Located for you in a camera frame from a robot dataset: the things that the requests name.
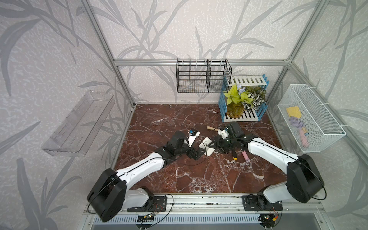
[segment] pink handle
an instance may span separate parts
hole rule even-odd
[[[302,129],[299,130],[299,135],[300,135],[300,138],[301,138],[301,142],[303,144],[304,147],[309,147],[309,143],[308,143],[308,140],[307,138],[305,137],[305,134],[303,132]]]
[[[243,157],[244,157],[245,161],[249,161],[249,157],[247,155],[247,152],[246,151],[242,151],[241,153],[243,154]]]

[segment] leaf pattern wallpaper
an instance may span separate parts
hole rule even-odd
[[[331,0],[295,63],[366,145],[368,128],[367,62],[368,1]],[[277,104],[290,84],[300,82],[288,72],[269,102],[269,113],[288,151],[301,153]],[[335,229],[366,229],[368,168],[344,139],[310,154],[326,183],[322,204]]]
[[[115,59],[284,59],[317,1],[90,0]],[[266,74],[278,66],[233,66],[233,74]],[[216,93],[177,93],[175,67],[120,66],[141,103],[216,103]]]
[[[0,2],[0,229],[76,229],[118,151],[132,107],[80,5]],[[86,156],[42,151],[89,89],[116,102]]]

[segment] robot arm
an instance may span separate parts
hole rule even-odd
[[[164,168],[183,154],[194,160],[200,158],[205,151],[198,152],[192,147],[198,136],[199,132],[194,129],[189,130],[188,138],[184,133],[177,131],[165,146],[157,148],[145,159],[117,171],[106,169],[87,196],[88,202],[101,220],[109,221],[121,209],[149,204],[154,195],[148,189],[129,189],[144,177]]]
[[[113,218],[121,209],[142,207],[153,199],[153,194],[145,189],[129,190],[134,184],[149,174],[164,168],[179,156],[186,154],[197,160],[206,151],[196,151],[192,144],[199,132],[191,129],[189,138],[182,132],[176,132],[170,141],[159,147],[145,159],[124,169],[105,170],[97,180],[87,200],[102,221]],[[233,153],[235,149],[248,150],[281,169],[287,180],[271,185],[257,194],[257,206],[268,209],[272,203],[294,198],[299,202],[308,202],[322,187],[323,180],[312,158],[306,154],[298,156],[279,149],[253,134],[245,134],[237,122],[230,123],[212,138],[208,148],[220,153]]]
[[[298,156],[286,152],[253,134],[245,134],[237,122],[231,122],[218,133],[220,136],[214,137],[214,141],[208,147],[223,153],[234,152],[236,148],[242,151],[248,150],[274,164],[286,174],[285,182],[270,185],[258,193],[260,207],[292,198],[301,203],[307,203],[323,188],[322,177],[310,156],[306,154]]]

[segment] transparent plastic shelf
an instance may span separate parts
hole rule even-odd
[[[113,95],[89,90],[42,150],[52,156],[85,156],[114,104]]]

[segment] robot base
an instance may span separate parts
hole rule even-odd
[[[241,197],[243,201],[244,211],[282,211],[282,204],[281,202],[276,203],[267,203],[263,208],[258,203],[258,196],[257,195],[246,195]]]
[[[145,204],[143,207],[140,207],[140,208],[138,208],[138,207],[128,208],[127,212],[153,212],[153,211],[165,212],[166,211],[166,205],[167,205],[167,197],[154,197],[153,202],[151,202],[151,203],[152,203],[152,205],[146,206],[147,204]]]

